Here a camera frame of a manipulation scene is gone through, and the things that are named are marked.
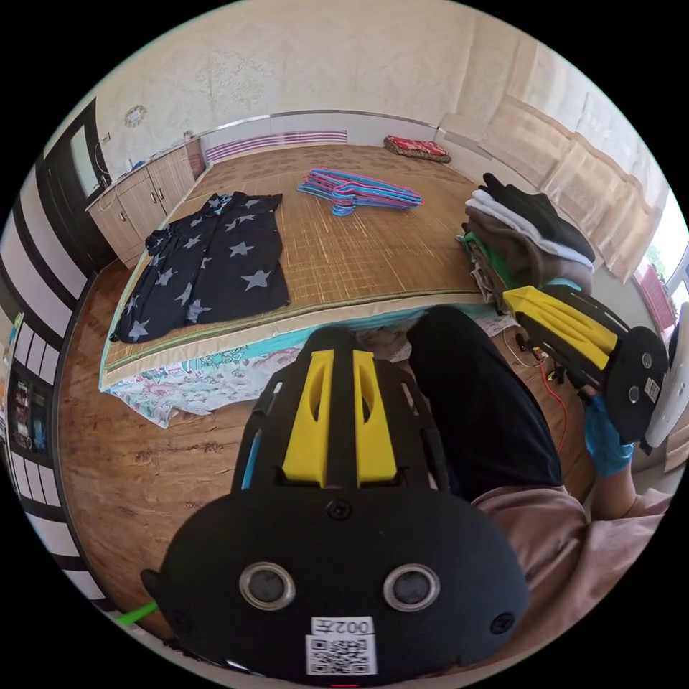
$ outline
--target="bed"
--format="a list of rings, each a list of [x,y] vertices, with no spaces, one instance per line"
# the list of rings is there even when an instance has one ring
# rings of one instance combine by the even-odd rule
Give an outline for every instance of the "bed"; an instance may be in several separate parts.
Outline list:
[[[297,191],[313,167],[342,169],[417,191],[414,210],[359,208],[336,217],[324,200]],[[475,184],[432,161],[371,146],[304,146],[213,164],[168,221],[198,211],[214,193],[283,194],[276,221],[290,304],[260,316],[189,326],[154,341],[106,342],[99,387],[166,428],[178,411],[207,414],[258,397],[325,324],[346,324],[376,355],[402,360],[406,332],[434,304],[453,304],[488,332],[507,320],[483,303],[471,264],[455,239]],[[133,270],[112,332],[138,277]]]

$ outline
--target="sticker label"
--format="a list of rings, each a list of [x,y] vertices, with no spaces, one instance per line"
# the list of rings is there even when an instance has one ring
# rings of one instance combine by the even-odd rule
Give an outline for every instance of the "sticker label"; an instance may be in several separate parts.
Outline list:
[[[376,675],[372,617],[312,617],[306,673],[321,677]]]
[[[312,617],[312,634],[374,634],[372,617]]]
[[[644,392],[651,398],[651,401],[655,404],[655,401],[658,399],[658,393],[660,392],[660,386],[652,378],[649,378],[646,381]]]

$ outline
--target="doorway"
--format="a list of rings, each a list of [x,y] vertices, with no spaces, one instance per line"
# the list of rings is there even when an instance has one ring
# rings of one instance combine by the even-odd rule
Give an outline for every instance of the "doorway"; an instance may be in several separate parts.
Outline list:
[[[95,99],[36,162],[36,178],[48,220],[65,250],[86,276],[100,273],[116,255],[86,211],[111,183],[100,150]]]

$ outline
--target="wooden cabinet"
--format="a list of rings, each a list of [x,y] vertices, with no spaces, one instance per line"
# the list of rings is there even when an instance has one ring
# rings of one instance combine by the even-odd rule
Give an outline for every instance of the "wooden cabinet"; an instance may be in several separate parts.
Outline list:
[[[141,245],[141,235],[125,215],[114,189],[100,197],[89,213],[118,256]]]
[[[195,141],[139,167],[88,208],[103,236],[128,268],[145,250],[146,237],[165,218],[203,172]]]
[[[148,172],[142,172],[146,174],[146,178],[127,190],[119,191],[118,199],[129,221],[136,228],[140,241],[144,242],[153,230],[163,224],[167,211],[158,200]]]
[[[192,168],[186,160],[174,161],[166,167],[154,165],[149,166],[151,182],[158,200],[170,213],[194,184]]]

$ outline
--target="bamboo mat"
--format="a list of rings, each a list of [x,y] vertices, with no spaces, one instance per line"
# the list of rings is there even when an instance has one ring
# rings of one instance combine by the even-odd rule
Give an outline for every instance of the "bamboo mat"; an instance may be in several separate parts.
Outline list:
[[[332,204],[297,191],[313,167],[328,167],[410,187],[423,198],[414,210],[361,207],[346,217]],[[456,294],[476,303],[471,263],[455,239],[475,184],[446,165],[407,159],[376,146],[303,146],[216,163],[199,178],[169,221],[198,211],[214,193],[283,194],[276,221],[291,303],[257,317],[185,327],[153,342],[106,343],[103,370],[186,343],[300,314],[426,294]],[[148,263],[135,268],[130,289]],[[128,294],[124,294],[120,305]],[[119,318],[115,314],[113,323]]]

